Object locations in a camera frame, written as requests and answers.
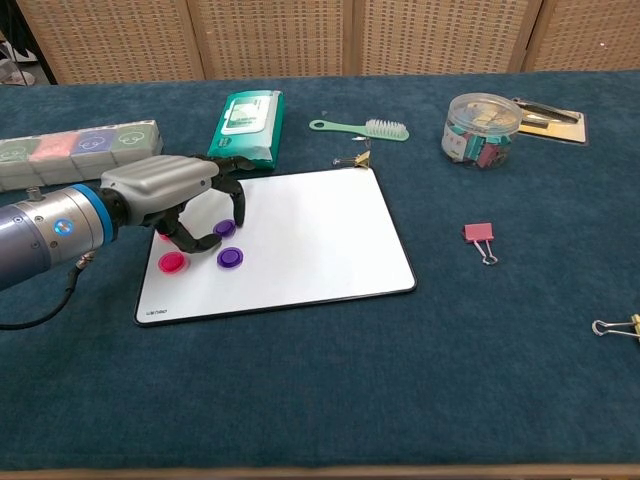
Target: pill organizer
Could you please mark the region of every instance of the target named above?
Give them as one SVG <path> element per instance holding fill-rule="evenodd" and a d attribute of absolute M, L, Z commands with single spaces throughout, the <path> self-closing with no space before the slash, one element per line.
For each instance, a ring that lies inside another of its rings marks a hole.
<path fill-rule="evenodd" d="M 0 191 L 95 180 L 162 146 L 155 120 L 0 140 Z"/>

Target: clear plastic container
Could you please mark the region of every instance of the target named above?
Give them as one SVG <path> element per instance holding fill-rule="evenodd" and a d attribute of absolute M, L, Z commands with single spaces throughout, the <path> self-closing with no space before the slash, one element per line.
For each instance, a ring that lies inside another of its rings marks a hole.
<path fill-rule="evenodd" d="M 452 162 L 482 169 L 504 163 L 522 110 L 507 98 L 490 93 L 466 93 L 449 105 L 442 149 Z"/>

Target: black cable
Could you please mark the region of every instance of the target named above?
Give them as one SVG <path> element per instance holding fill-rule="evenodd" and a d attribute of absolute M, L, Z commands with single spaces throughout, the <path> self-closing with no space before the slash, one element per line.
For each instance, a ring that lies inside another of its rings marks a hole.
<path fill-rule="evenodd" d="M 71 298 L 71 295 L 73 295 L 73 292 L 75 292 L 76 284 L 78 283 L 78 277 L 83 271 L 84 269 L 80 269 L 78 267 L 73 267 L 69 271 L 69 273 L 67 274 L 67 288 L 65 288 L 64 290 L 65 293 L 64 293 L 64 297 L 62 298 L 62 301 L 58 304 L 56 308 L 54 308 L 51 312 L 46 314 L 44 317 L 40 317 L 37 320 L 33 320 L 31 322 L 26 322 L 26 323 L 16 323 L 16 324 L 0 323 L 0 330 L 23 330 L 25 328 L 36 327 L 48 320 L 51 320 L 58 313 L 60 313 L 60 310 L 64 308 L 64 306 L 67 304 L 67 302 Z"/>

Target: binder clip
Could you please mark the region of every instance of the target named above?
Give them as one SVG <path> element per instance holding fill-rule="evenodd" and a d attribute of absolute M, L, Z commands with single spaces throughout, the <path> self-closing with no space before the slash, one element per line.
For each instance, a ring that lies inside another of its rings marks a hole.
<path fill-rule="evenodd" d="M 361 153 L 357 157 L 353 158 L 334 158 L 333 166 L 334 167 L 360 167 L 360 168 L 369 168 L 369 158 L 371 157 L 371 151 L 367 150 L 364 153 Z"/>
<path fill-rule="evenodd" d="M 462 229 L 462 236 L 467 243 L 473 243 L 482 255 L 482 263 L 485 265 L 495 265 L 498 263 L 497 257 L 491 251 L 489 241 L 493 240 L 493 228 L 490 223 L 471 223 Z M 478 242 L 484 242 L 487 246 L 487 255 Z"/>
<path fill-rule="evenodd" d="M 635 333 L 623 332 L 621 330 L 611 330 L 611 327 L 622 327 L 622 326 L 633 326 Z M 607 335 L 608 333 L 615 333 L 616 335 L 625 335 L 627 337 L 634 337 L 634 338 L 637 338 L 638 341 L 640 341 L 640 315 L 638 314 L 631 315 L 631 321 L 623 322 L 623 323 L 606 323 L 606 322 L 603 322 L 602 320 L 596 320 L 591 324 L 591 329 L 593 330 L 593 333 L 595 333 L 599 337 Z"/>

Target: blue light ring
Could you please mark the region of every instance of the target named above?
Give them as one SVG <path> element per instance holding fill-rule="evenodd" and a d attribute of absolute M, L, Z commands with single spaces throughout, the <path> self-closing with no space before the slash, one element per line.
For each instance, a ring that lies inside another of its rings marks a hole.
<path fill-rule="evenodd" d="M 96 195 L 96 192 L 91 190 L 86 185 L 77 183 L 72 185 L 71 188 L 77 190 L 89 200 L 89 203 L 96 209 L 100 223 L 102 224 L 102 230 L 104 232 L 104 243 L 111 243 L 113 241 L 113 225 L 111 224 L 111 217 L 107 211 L 107 207 L 104 206 L 100 197 Z"/>

